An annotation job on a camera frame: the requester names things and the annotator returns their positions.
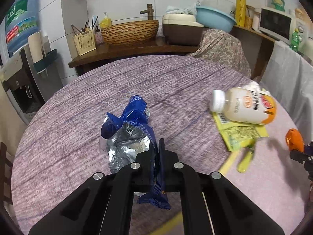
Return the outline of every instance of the purple tablecloth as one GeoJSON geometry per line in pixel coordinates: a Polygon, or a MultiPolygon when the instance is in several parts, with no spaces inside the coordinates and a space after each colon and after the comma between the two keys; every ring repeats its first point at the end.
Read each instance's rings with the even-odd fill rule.
{"type": "MultiPolygon", "coordinates": [[[[249,82],[223,65],[165,55],[119,60],[80,76],[40,109],[19,144],[13,164],[12,198],[22,232],[28,234],[93,173],[110,173],[108,156],[99,152],[100,128],[105,113],[121,115],[131,95],[145,99],[156,137],[165,138],[166,148],[176,152],[180,161],[202,173],[217,170],[228,152],[207,108],[210,93],[249,82]]],[[[249,168],[246,174],[240,174],[233,168],[227,175],[286,234],[302,219],[309,188],[306,172],[289,160],[283,143],[291,127],[295,127],[293,122],[278,105],[276,119],[267,126],[271,138],[257,145],[251,165],[254,172],[249,168]],[[266,187],[259,188],[265,181],[266,187]],[[264,203],[264,197],[270,200],[270,206],[264,203]],[[282,222],[277,213],[292,220],[282,222]]],[[[175,216],[181,210],[179,194],[168,197],[170,211],[134,204],[130,234],[149,234],[175,216]]]]}

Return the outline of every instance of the blue snack bag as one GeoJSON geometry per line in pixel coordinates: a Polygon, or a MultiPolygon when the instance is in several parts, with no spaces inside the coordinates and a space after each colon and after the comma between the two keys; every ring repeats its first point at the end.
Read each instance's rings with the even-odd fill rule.
{"type": "Polygon", "coordinates": [[[153,143],[155,160],[151,162],[151,191],[142,195],[137,203],[151,203],[159,208],[171,209],[164,192],[164,180],[160,169],[160,158],[154,131],[148,125],[150,110],[141,96],[129,99],[121,117],[107,113],[101,128],[100,150],[109,152],[112,173],[132,163],[136,155],[149,150],[153,143]]]}

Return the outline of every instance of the barcode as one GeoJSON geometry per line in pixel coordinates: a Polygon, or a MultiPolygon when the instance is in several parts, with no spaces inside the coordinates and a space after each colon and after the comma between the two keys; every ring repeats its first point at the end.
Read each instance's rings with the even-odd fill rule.
{"type": "Polygon", "coordinates": [[[217,115],[218,115],[219,120],[221,121],[222,124],[229,123],[229,121],[225,118],[224,114],[218,113],[217,115]]]}
{"type": "Polygon", "coordinates": [[[251,91],[252,93],[252,98],[253,98],[253,109],[254,110],[259,110],[259,95],[256,92],[251,91]]]}

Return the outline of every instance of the yellow roll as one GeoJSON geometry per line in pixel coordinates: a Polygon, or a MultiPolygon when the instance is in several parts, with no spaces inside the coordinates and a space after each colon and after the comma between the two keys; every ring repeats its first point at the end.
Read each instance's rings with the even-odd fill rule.
{"type": "Polygon", "coordinates": [[[236,0],[237,26],[245,26],[246,0],[236,0]]]}

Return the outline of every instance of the chopsticks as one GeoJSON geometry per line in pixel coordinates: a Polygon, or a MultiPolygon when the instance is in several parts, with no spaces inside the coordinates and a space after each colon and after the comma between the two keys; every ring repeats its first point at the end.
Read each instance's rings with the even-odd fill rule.
{"type": "Polygon", "coordinates": [[[89,20],[85,24],[84,32],[86,32],[88,24],[89,24],[89,20]]]}
{"type": "Polygon", "coordinates": [[[74,25],[71,25],[71,27],[72,27],[72,29],[73,29],[73,32],[74,32],[74,34],[75,34],[75,30],[74,30],[74,28],[79,32],[79,33],[81,33],[82,31],[81,30],[79,30],[76,26],[74,26],[74,25]]]}
{"type": "Polygon", "coordinates": [[[94,17],[92,16],[92,27],[91,27],[91,29],[93,29],[94,26],[96,25],[98,18],[99,18],[99,16],[97,16],[97,18],[96,18],[96,20],[94,21],[94,24],[93,24],[94,17]]]}
{"type": "MultiPolygon", "coordinates": [[[[95,22],[94,22],[94,16],[92,16],[92,24],[91,24],[91,29],[94,28],[94,26],[96,25],[96,22],[98,20],[99,16],[97,16],[95,22]]],[[[75,34],[75,29],[79,32],[79,33],[83,33],[83,32],[86,32],[87,31],[87,27],[88,27],[88,24],[89,24],[89,20],[85,23],[85,26],[81,28],[81,30],[79,30],[76,26],[74,25],[71,25],[72,29],[73,29],[73,32],[75,34]]]]}

